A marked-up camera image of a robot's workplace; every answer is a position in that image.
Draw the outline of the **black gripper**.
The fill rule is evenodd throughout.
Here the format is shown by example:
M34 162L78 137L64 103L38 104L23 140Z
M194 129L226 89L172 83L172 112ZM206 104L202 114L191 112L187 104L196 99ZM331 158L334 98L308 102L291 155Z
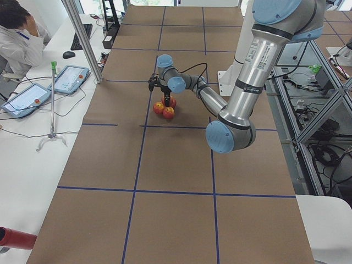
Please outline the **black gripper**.
M165 107L169 107L170 106L171 90L169 89L168 86L162 85L161 91L164 94L164 105L165 105Z

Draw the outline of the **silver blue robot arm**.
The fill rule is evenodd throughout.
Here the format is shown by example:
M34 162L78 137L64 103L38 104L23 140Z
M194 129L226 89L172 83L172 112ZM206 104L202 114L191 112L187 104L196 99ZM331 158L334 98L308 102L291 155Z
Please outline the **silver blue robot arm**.
M201 76L178 72L168 54L157 58L157 84L176 94L191 90L217 117L206 128L212 150L230 153L245 149L256 137L249 118L283 46L319 38L325 10L325 1L254 1L254 38L229 101L214 92Z

